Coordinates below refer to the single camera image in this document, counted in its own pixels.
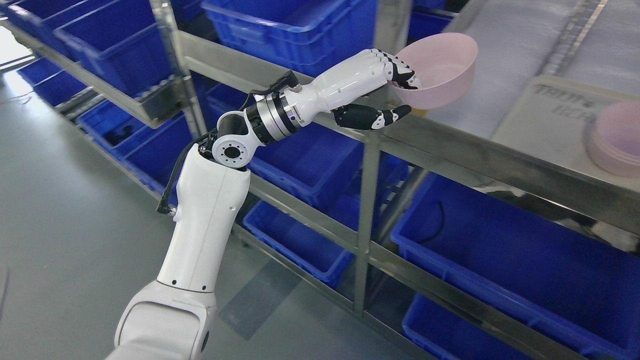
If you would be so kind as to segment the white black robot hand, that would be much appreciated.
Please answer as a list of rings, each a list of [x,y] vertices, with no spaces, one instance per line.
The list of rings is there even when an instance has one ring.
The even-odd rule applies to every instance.
[[[379,110],[353,102],[394,83],[418,90],[422,83],[415,71],[396,55],[366,48],[318,75],[298,92],[285,89],[284,98],[297,111],[296,120],[306,126],[320,113],[332,113],[337,125],[355,130],[379,130],[409,114],[409,105]]]

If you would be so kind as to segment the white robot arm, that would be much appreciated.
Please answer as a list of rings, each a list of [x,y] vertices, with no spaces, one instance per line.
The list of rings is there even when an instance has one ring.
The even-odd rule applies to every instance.
[[[292,135],[298,117],[283,91],[302,86],[287,71],[253,89],[237,111],[181,152],[157,210],[174,231],[158,276],[132,297],[119,319],[110,360],[200,360],[217,309],[215,285],[238,210],[250,186],[256,149]]]

